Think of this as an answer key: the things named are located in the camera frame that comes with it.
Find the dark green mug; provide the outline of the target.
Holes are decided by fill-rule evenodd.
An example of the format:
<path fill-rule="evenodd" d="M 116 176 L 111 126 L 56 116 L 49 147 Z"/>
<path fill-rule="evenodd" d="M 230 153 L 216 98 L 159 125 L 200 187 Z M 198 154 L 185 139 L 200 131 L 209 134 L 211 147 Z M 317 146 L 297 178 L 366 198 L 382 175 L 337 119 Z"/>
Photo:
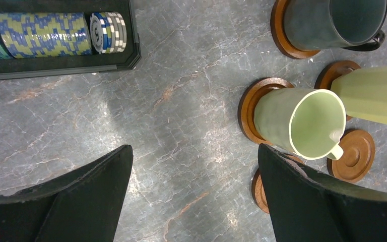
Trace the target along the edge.
<path fill-rule="evenodd" d="M 374 51 L 385 40 L 386 14 L 387 0 L 290 1 L 283 26 L 299 50 Z"/>

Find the light green mug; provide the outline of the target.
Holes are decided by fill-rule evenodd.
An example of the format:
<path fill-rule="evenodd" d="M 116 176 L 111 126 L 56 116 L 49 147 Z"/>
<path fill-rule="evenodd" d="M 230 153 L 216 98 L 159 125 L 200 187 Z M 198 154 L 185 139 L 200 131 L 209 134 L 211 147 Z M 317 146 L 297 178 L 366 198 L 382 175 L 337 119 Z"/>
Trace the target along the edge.
<path fill-rule="evenodd" d="M 308 160 L 340 159 L 346 127 L 341 99 L 327 89 L 282 88 L 265 94 L 254 108 L 262 138 Z"/>

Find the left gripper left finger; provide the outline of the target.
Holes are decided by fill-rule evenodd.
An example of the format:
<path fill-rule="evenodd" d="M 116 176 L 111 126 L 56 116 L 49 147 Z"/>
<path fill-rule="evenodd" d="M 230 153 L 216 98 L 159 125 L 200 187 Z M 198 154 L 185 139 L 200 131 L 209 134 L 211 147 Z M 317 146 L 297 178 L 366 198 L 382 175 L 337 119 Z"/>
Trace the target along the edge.
<path fill-rule="evenodd" d="M 113 241 L 133 165 L 123 145 L 44 183 L 0 195 L 0 241 Z"/>

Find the grooved wooden coaster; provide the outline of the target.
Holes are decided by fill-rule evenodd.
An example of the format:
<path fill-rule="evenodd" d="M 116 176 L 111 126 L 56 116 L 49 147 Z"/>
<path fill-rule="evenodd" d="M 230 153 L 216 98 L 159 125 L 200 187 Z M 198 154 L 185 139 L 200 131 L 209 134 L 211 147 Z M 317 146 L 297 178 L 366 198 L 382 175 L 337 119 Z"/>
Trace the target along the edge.
<path fill-rule="evenodd" d="M 294 47 L 288 40 L 284 32 L 284 15 L 291 1 L 275 1 L 270 19 L 272 38 L 279 51 L 292 59 L 310 58 L 320 52 L 320 50 L 300 50 Z"/>

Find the yellow mug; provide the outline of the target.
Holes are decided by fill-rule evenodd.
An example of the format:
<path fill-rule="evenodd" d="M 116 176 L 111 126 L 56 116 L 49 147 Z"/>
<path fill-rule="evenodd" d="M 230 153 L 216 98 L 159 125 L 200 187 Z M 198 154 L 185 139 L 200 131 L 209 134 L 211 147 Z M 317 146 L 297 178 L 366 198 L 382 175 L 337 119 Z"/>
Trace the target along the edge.
<path fill-rule="evenodd" d="M 387 66 L 356 69 L 331 85 L 346 114 L 387 125 Z"/>

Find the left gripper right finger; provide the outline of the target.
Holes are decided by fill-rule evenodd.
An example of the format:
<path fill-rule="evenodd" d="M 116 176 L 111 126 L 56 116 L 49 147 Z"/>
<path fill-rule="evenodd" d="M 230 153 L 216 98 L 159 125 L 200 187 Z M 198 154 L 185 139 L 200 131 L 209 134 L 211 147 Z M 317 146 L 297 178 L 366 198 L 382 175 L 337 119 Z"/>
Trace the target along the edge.
<path fill-rule="evenodd" d="M 351 184 L 260 144 L 277 241 L 387 241 L 387 192 Z"/>

